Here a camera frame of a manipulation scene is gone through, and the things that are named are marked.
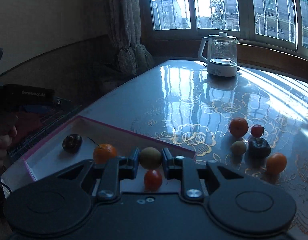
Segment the person's left hand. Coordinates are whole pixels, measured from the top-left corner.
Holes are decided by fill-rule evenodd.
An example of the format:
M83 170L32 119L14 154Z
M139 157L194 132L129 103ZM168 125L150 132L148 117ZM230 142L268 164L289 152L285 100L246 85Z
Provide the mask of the person's left hand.
M13 126L7 134L0 135L0 168L3 167L4 160L7 157L7 149L16 135L17 130L15 126Z

